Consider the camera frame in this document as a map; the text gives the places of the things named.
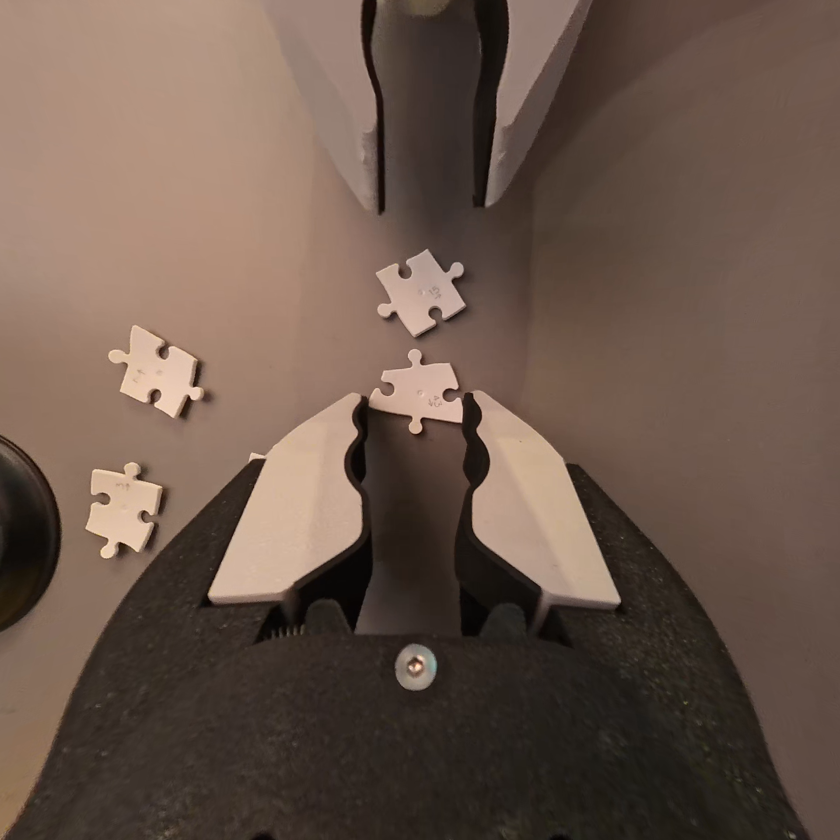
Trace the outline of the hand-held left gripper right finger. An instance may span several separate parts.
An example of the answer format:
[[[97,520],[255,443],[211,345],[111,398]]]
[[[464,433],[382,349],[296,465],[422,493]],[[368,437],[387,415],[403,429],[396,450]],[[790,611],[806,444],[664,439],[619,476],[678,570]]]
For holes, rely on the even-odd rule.
[[[560,453],[483,391],[465,395],[462,431],[460,629],[479,631],[502,604],[528,631],[545,630],[556,607],[615,611],[622,598]]]

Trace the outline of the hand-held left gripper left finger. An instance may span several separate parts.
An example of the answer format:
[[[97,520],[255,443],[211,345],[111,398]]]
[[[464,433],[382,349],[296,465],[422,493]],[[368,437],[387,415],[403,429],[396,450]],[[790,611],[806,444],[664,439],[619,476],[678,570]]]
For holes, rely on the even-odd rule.
[[[208,589],[212,606],[270,603],[289,627],[333,601],[356,629],[372,576],[367,408],[352,392],[269,450]]]

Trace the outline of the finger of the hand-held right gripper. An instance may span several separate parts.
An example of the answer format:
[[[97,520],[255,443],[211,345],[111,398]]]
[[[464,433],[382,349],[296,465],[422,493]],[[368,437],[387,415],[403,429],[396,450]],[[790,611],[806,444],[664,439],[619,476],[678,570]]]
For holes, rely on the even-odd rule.
[[[590,1],[475,1],[480,67],[473,108],[474,205],[508,189],[543,125]]]
[[[384,211],[382,88],[372,55],[376,1],[265,1],[317,135],[360,204]]]

